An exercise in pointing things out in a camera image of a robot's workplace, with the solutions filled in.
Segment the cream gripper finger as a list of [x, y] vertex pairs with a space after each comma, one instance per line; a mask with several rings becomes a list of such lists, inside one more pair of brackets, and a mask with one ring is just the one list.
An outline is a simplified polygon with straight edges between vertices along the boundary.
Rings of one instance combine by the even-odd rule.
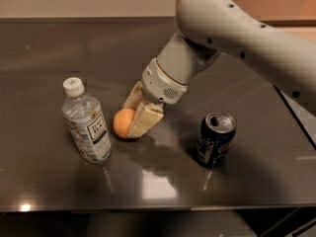
[[124, 109], [136, 110], [138, 105], [143, 101], [142, 84], [137, 82], [131, 90], [129, 96], [123, 104]]
[[163, 104], [140, 103], [128, 128], [128, 138], [139, 138], [155, 126], [164, 116]]

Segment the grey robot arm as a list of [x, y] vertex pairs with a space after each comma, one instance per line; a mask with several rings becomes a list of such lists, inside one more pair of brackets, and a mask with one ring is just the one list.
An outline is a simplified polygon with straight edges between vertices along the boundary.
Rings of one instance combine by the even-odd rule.
[[232, 0], [181, 0], [179, 31], [142, 73], [124, 103], [134, 110], [128, 138], [138, 138], [188, 91], [189, 81], [228, 53], [253, 68], [310, 114], [316, 113], [316, 43], [265, 25]]

